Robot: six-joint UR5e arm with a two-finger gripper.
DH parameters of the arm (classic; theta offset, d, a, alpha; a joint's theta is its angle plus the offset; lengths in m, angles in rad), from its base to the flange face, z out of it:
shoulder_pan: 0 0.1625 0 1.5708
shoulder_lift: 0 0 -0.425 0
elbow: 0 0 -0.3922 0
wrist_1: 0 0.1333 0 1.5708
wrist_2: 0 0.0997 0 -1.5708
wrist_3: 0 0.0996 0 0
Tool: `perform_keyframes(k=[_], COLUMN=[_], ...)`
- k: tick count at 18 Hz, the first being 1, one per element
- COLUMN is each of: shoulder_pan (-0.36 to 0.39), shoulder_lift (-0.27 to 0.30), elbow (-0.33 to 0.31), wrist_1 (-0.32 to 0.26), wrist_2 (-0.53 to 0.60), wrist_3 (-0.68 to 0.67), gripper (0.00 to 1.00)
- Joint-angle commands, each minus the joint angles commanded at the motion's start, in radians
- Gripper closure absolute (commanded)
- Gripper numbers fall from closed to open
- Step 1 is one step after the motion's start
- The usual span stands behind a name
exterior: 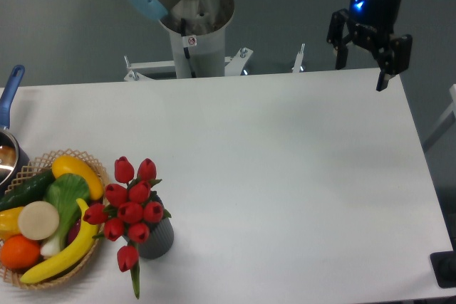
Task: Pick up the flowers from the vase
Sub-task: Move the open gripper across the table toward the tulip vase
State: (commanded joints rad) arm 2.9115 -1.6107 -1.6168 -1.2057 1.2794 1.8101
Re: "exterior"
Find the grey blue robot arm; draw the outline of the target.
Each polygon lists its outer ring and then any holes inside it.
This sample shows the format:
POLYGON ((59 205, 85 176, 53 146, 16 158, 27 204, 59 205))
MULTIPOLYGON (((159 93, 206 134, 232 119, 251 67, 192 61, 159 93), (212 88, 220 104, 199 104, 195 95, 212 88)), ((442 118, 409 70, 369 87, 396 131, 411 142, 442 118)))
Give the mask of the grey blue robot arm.
MULTIPOLYGON (((225 55, 225 30, 234 15, 234 0, 128 0, 145 18, 169 33, 178 78, 245 74, 252 51, 225 55)), ((326 40, 336 53, 336 69, 346 66, 348 47, 369 52, 379 67, 377 90, 410 64, 413 38, 398 36, 394 25, 401 0, 350 0, 331 15, 326 40)))

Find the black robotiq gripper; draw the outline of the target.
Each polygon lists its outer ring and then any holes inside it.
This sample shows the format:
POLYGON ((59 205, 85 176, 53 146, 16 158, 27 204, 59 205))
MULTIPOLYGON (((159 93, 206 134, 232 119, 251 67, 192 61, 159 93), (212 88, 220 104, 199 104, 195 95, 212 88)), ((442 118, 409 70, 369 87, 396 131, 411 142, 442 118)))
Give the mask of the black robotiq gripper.
POLYGON ((413 37, 405 34, 389 43, 400 3, 401 0, 350 0, 349 9, 332 13, 326 41, 336 51, 336 70, 346 67, 350 42, 378 57, 377 91, 385 90, 389 80, 409 68, 413 37))

